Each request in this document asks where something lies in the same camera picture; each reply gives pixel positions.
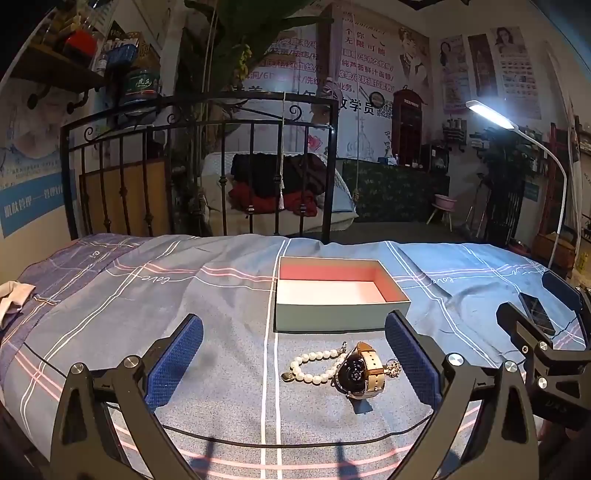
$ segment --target gold chain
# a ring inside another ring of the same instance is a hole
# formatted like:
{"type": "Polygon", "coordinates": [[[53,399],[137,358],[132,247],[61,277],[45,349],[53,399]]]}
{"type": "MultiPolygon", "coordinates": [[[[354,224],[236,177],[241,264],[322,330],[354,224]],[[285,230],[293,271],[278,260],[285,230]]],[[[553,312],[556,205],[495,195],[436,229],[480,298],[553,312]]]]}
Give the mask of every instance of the gold chain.
{"type": "Polygon", "coordinates": [[[402,373],[402,365],[398,360],[388,360],[384,367],[384,373],[390,378],[397,378],[402,373]]]}

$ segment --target wall poster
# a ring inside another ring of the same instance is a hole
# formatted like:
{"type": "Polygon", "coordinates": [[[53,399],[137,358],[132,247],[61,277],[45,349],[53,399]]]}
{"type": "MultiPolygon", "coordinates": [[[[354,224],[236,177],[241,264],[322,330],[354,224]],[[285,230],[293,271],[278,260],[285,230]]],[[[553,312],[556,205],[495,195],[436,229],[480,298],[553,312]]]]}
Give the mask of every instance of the wall poster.
{"type": "MultiPolygon", "coordinates": [[[[51,89],[30,110],[40,88],[11,79],[0,95],[0,226],[4,238],[64,204],[59,154],[66,105],[76,96],[51,89]]],[[[76,198],[76,188],[72,188],[76,198]]]]}
{"type": "Polygon", "coordinates": [[[540,120],[538,87],[521,29],[499,27],[493,28],[491,33],[495,39],[493,49],[502,73],[509,113],[540,120]]]}
{"type": "Polygon", "coordinates": [[[466,109],[466,102],[472,100],[464,39],[461,35],[444,38],[439,42],[439,48],[443,111],[462,113],[466,109]]]}
{"type": "MultiPolygon", "coordinates": [[[[305,14],[319,15],[328,4],[329,1],[317,0],[307,8],[305,14]]],[[[243,83],[244,88],[301,95],[317,95],[323,89],[331,90],[341,105],[337,156],[356,158],[359,148],[361,160],[377,161],[378,157],[385,155],[390,145],[393,94],[407,85],[426,104],[423,106],[424,136],[429,138],[433,108],[429,39],[394,20],[380,17],[361,7],[355,8],[354,26],[350,7],[344,6],[340,19],[335,20],[332,28],[336,28],[340,34],[339,39],[330,40],[332,57],[327,69],[321,60],[323,52],[320,48],[320,39],[324,32],[321,31],[319,36],[316,25],[301,27],[280,35],[271,47],[272,54],[250,72],[243,83]],[[338,68],[333,65],[335,57],[338,68]],[[372,106],[369,95],[373,92],[384,96],[383,107],[372,106]]],[[[249,101],[247,106],[281,115],[281,102],[249,101]]],[[[290,106],[285,106],[287,118],[294,116],[290,114],[290,106]]],[[[302,121],[319,119],[315,116],[318,112],[305,104],[301,104],[301,107],[302,121]]],[[[250,118],[246,112],[240,115],[250,118]]],[[[275,152],[276,131],[275,126],[257,125],[255,148],[275,152]],[[268,135],[261,135],[259,131],[268,131],[268,135]]],[[[305,141],[310,152],[324,154],[327,151],[326,131],[310,130],[305,141]]],[[[303,142],[303,127],[285,128],[285,152],[302,152],[303,142]]],[[[227,151],[248,148],[248,126],[240,127],[228,137],[227,151]]]]}
{"type": "Polygon", "coordinates": [[[468,37],[474,77],[476,80],[476,96],[496,97],[499,90],[496,85],[495,64],[492,60],[491,46],[485,33],[468,37]]]}

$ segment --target plaid pattern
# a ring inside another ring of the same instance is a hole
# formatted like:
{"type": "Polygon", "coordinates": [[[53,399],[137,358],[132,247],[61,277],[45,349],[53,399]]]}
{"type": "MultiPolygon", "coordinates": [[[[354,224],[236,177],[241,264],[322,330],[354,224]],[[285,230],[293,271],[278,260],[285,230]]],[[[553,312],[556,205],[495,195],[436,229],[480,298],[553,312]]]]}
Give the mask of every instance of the plaid pattern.
{"type": "Polygon", "coordinates": [[[54,306],[87,286],[115,259],[148,238],[99,233],[80,239],[50,258],[29,266],[18,281],[35,285],[32,300],[0,332],[0,384],[28,334],[54,306]]]}

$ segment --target cable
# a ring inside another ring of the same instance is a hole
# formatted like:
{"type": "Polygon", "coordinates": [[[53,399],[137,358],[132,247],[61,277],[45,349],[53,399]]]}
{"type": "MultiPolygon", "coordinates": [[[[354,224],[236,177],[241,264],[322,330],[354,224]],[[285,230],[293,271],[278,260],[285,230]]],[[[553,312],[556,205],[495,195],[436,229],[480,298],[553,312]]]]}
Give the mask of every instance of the cable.
{"type": "Polygon", "coordinates": [[[570,324],[573,323],[575,320],[578,320],[578,317],[575,317],[574,319],[572,319],[568,325],[566,327],[564,327],[561,331],[559,331],[556,335],[554,335],[551,340],[554,340],[556,337],[558,337],[558,335],[560,335],[562,332],[564,332],[568,327],[570,327],[570,324]]]}
{"type": "MultiPolygon", "coordinates": [[[[33,355],[35,355],[39,360],[41,360],[43,363],[45,363],[48,367],[51,367],[52,369],[54,369],[62,377],[67,378],[67,376],[61,370],[59,370],[57,367],[55,367],[54,365],[49,363],[47,360],[45,360],[44,358],[39,356],[35,352],[35,350],[33,350],[30,346],[27,345],[26,342],[23,342],[23,343],[33,353],[33,355]]],[[[117,410],[118,412],[121,412],[121,409],[119,407],[117,407],[111,403],[105,403],[105,404],[107,405],[107,407],[112,408],[113,410],[117,410]]],[[[368,439],[368,440],[358,440],[356,442],[282,443],[281,445],[273,444],[273,443],[266,443],[266,444],[264,444],[264,447],[269,448],[269,449],[283,449],[283,448],[294,449],[294,448],[322,448],[322,447],[335,447],[335,446],[367,445],[368,443],[381,442],[382,440],[385,440],[389,437],[405,435],[408,432],[413,431],[417,427],[420,427],[423,423],[425,423],[427,420],[429,420],[432,416],[433,416],[433,414],[428,415],[427,417],[423,418],[422,420],[416,422],[411,427],[409,427],[405,430],[401,430],[400,432],[390,432],[390,433],[387,433],[386,435],[382,435],[381,437],[368,439]]],[[[192,437],[192,438],[199,439],[199,440],[204,440],[206,442],[223,443],[225,445],[232,445],[235,447],[258,448],[258,449],[261,448],[261,446],[262,446],[262,444],[260,444],[260,443],[242,443],[242,442],[233,442],[232,440],[218,439],[215,437],[206,437],[204,435],[199,435],[197,433],[187,432],[185,430],[178,429],[176,427],[170,427],[165,424],[162,424],[162,427],[164,430],[169,430],[171,432],[180,433],[182,435],[186,435],[188,437],[192,437]]]]}
{"type": "MultiPolygon", "coordinates": [[[[357,29],[355,27],[355,13],[353,11],[353,0],[351,0],[351,20],[353,22],[353,41],[355,42],[355,79],[357,80],[357,103],[359,104],[359,55],[357,54],[357,29]]],[[[355,195],[357,199],[359,198],[359,120],[361,118],[361,111],[359,109],[359,105],[357,105],[357,173],[355,177],[355,191],[353,195],[355,195]]]]}
{"type": "Polygon", "coordinates": [[[26,342],[23,342],[23,345],[25,345],[31,351],[31,353],[33,355],[35,355],[39,360],[41,360],[41,362],[43,362],[44,364],[46,364],[48,367],[51,367],[52,369],[54,369],[62,377],[67,378],[67,375],[64,372],[62,372],[59,368],[55,367],[54,365],[52,365],[51,363],[49,363],[47,360],[45,360],[35,350],[33,350],[30,346],[28,346],[26,342]]]}

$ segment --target metal screw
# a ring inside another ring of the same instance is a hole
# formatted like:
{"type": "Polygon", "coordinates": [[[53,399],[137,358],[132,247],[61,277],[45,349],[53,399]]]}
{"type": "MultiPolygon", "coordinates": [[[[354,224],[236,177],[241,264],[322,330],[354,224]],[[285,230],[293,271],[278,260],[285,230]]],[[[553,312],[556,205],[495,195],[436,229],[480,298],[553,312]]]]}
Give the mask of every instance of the metal screw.
{"type": "Polygon", "coordinates": [[[451,353],[447,356],[447,361],[450,362],[450,364],[454,367],[459,367],[462,363],[464,363],[464,357],[462,357],[459,353],[451,353]]]}
{"type": "Polygon", "coordinates": [[[74,365],[72,365],[72,368],[70,368],[70,372],[72,372],[74,375],[78,375],[83,370],[84,370],[84,365],[81,363],[74,364],[74,365]]]}
{"type": "Polygon", "coordinates": [[[517,372],[517,364],[515,362],[512,362],[511,360],[507,360],[505,362],[505,370],[507,370],[510,373],[517,372]]]}
{"type": "Polygon", "coordinates": [[[126,357],[125,360],[123,360],[123,365],[125,366],[125,368],[135,368],[138,366],[138,363],[139,358],[137,358],[135,355],[126,357]]]}

